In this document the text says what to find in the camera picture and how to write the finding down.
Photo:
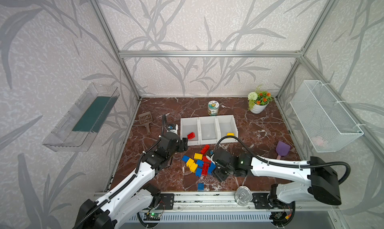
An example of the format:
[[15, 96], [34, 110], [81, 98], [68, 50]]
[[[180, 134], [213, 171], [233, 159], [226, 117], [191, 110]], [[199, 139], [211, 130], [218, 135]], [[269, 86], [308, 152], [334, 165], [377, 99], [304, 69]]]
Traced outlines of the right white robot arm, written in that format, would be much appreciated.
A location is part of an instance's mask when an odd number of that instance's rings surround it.
[[339, 206], [342, 203], [340, 184], [351, 174], [348, 163], [326, 163], [319, 157], [311, 157], [308, 161], [284, 161], [248, 154], [234, 156], [219, 148], [210, 152], [208, 158], [216, 166], [213, 175], [220, 182], [230, 175], [288, 180], [288, 184], [273, 185], [269, 194], [270, 201], [284, 204], [315, 199], [326, 205]]

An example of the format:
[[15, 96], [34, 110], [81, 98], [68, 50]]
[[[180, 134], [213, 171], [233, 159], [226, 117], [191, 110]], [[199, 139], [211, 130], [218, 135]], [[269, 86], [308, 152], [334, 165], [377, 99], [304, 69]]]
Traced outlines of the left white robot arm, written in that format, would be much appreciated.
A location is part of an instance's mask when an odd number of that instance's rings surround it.
[[86, 200], [80, 207], [75, 229], [118, 229], [133, 215], [156, 204], [160, 191], [150, 185], [175, 153], [188, 149], [188, 138], [166, 132], [148, 150], [143, 151], [136, 168], [111, 191], [96, 201]]

